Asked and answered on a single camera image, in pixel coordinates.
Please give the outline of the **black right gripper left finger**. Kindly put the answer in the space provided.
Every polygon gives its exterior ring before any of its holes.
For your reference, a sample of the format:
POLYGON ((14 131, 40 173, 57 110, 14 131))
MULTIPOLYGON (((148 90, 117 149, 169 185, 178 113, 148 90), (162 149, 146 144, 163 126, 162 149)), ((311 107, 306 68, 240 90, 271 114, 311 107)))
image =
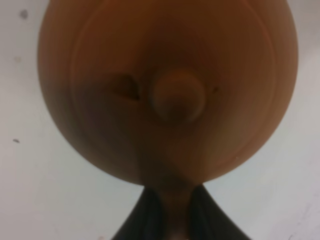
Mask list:
POLYGON ((171 240, 169 210, 173 197, 166 192, 144 188, 138 202, 114 240, 171 240))

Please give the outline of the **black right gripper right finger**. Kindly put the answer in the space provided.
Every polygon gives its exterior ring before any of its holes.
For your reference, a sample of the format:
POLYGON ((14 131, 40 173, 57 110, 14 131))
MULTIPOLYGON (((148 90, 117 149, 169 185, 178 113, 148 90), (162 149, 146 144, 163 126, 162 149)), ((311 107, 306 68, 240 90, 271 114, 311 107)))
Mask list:
POLYGON ((249 240, 250 238, 217 205, 203 185, 191 194, 188 207, 190 240, 249 240))

